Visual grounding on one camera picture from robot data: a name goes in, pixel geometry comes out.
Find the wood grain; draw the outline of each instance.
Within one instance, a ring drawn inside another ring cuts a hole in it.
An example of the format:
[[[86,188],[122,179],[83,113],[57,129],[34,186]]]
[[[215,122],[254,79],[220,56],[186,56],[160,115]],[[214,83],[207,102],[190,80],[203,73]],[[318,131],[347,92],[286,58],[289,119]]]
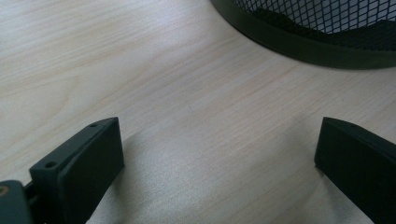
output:
[[[396,69],[294,61],[201,1],[1,1],[0,179],[120,118],[89,223],[371,223],[314,164],[323,117],[396,142]]]

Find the black plastic piece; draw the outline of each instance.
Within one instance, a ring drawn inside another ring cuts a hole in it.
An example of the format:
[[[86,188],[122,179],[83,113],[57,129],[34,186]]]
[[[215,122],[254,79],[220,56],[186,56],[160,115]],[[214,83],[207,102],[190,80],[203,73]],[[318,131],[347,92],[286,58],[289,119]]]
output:
[[[282,19],[285,16],[275,15],[271,20],[262,20],[260,11],[247,13],[241,9],[232,0],[211,0],[216,10],[241,33],[258,42],[259,44],[278,51],[291,58],[295,58],[308,63],[315,63],[324,66],[347,68],[347,69],[373,69],[396,66],[395,50],[379,49],[356,49],[342,45],[334,45],[341,39],[350,39],[347,44],[359,42],[367,33],[377,32],[378,28],[372,27],[358,31],[353,30],[343,34],[335,35],[318,35],[318,39],[307,38],[301,34],[293,33],[284,29],[290,23],[290,19]],[[252,1],[252,5],[257,5],[257,1]],[[303,27],[293,30],[301,30],[306,33],[318,33],[318,31],[307,31]],[[380,31],[387,32],[381,26]],[[377,39],[362,41],[372,43]]]
[[[375,223],[396,223],[396,145],[325,118],[315,163]]]
[[[34,224],[21,182],[0,182],[0,223]]]
[[[85,223],[123,167],[118,119],[97,121],[35,164],[30,169],[32,182],[25,189],[12,182],[8,194],[12,200],[0,196],[0,223]],[[18,217],[28,221],[4,219],[3,213],[13,214],[19,211],[15,207],[26,204],[29,209]]]

